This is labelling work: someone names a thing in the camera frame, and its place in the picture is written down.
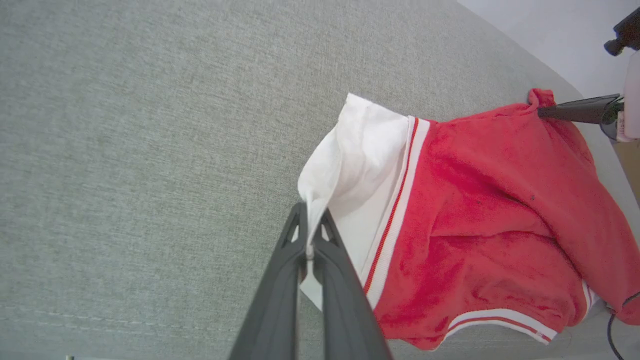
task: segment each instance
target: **black cable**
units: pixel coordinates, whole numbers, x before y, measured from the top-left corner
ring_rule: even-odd
[[[630,296],[627,300],[625,300],[622,303],[622,307],[625,307],[625,305],[627,305],[631,300],[635,299],[639,295],[640,295],[640,292],[637,292],[635,295]],[[616,348],[616,346],[613,345],[613,339],[611,338],[611,325],[613,324],[613,319],[615,318],[616,318],[616,314],[615,313],[611,314],[611,317],[609,318],[609,323],[607,324],[607,340],[609,340],[609,346],[611,347],[613,354],[616,355],[618,360],[625,360],[625,358],[622,357],[622,355],[620,355],[620,353],[618,352],[618,349]]]

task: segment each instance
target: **red stripe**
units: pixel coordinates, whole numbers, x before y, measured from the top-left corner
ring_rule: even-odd
[[[510,324],[515,325],[517,327],[521,327],[523,329],[527,329],[527,330],[533,332],[534,334],[539,335],[544,340],[547,340],[547,341],[551,342],[551,338],[549,338],[547,335],[544,335],[542,332],[540,332],[540,331],[538,331],[538,330],[536,330],[536,329],[534,329],[534,328],[532,328],[530,326],[527,326],[527,325],[525,325],[523,323],[519,323],[517,321],[511,320],[511,319],[507,319],[507,318],[503,318],[503,317],[500,317],[500,316],[487,316],[486,318],[466,319],[464,321],[461,321],[461,322],[457,323],[456,325],[454,325],[454,327],[450,328],[449,332],[451,332],[453,329],[457,328],[458,326],[460,326],[460,325],[462,325],[464,323],[476,322],[476,321],[489,321],[489,320],[498,320],[498,321],[502,321],[502,322],[507,322],[507,323],[510,323]]]
[[[415,118],[415,122],[413,123],[413,133],[411,134],[411,142],[409,143],[409,153],[406,157],[406,168],[404,171],[404,176],[402,178],[402,183],[400,184],[400,190],[398,191],[398,196],[396,197],[396,201],[394,202],[394,207],[391,209],[391,215],[389,216],[387,226],[385,227],[385,232],[382,233],[382,238],[380,239],[380,244],[378,245],[378,249],[376,251],[376,257],[373,258],[371,269],[369,269],[369,276],[367,276],[367,281],[364,283],[365,293],[368,293],[369,288],[371,287],[371,281],[373,280],[373,274],[376,271],[376,265],[378,264],[380,253],[382,252],[382,247],[384,246],[385,240],[387,239],[387,235],[389,234],[389,229],[391,228],[391,223],[394,220],[396,208],[398,206],[398,202],[400,201],[400,196],[402,195],[402,190],[404,188],[404,181],[406,180],[406,173],[409,172],[409,159],[411,159],[411,149],[413,148],[413,139],[415,138],[415,134],[417,130],[418,130],[418,118]]]

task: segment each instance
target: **gray fabric surface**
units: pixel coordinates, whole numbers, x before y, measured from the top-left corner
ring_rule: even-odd
[[[534,86],[580,97],[446,1],[2,1],[0,349],[223,359],[348,92],[449,120]],[[585,133],[637,236],[620,164]],[[605,318],[548,347],[500,327],[432,353],[391,346],[397,359],[593,353]],[[636,329],[615,331],[639,350]],[[321,334],[303,299],[301,359],[321,358]]]

